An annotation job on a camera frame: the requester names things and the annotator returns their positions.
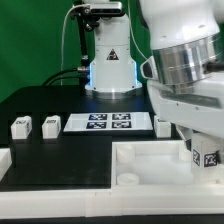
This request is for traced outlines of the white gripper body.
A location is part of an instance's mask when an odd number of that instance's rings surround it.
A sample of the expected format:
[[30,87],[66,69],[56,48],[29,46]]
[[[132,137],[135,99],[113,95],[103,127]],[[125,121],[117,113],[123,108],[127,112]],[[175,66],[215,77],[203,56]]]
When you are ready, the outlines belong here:
[[192,94],[174,94],[153,79],[147,89],[155,114],[163,120],[224,139],[224,73],[195,82]]

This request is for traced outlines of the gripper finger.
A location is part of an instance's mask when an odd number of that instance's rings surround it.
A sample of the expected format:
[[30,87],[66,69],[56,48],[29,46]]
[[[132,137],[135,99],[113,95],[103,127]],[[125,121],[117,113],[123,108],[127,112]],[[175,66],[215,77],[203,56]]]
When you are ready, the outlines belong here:
[[188,150],[190,150],[191,149],[191,140],[192,140],[192,136],[193,136],[193,130],[183,127],[183,126],[180,126],[180,125],[177,125],[176,131],[178,132],[181,139],[184,141],[186,148]]

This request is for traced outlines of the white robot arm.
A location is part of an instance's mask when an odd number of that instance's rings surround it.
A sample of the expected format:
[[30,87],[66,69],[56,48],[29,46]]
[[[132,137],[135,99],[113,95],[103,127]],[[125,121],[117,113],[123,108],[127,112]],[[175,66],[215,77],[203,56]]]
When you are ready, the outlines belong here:
[[[95,28],[95,58],[86,90],[99,97],[126,95],[141,85],[129,53],[130,20],[122,4],[84,0]],[[224,141],[224,67],[218,23],[220,0],[137,0],[150,32],[147,89],[157,116],[182,138]]]

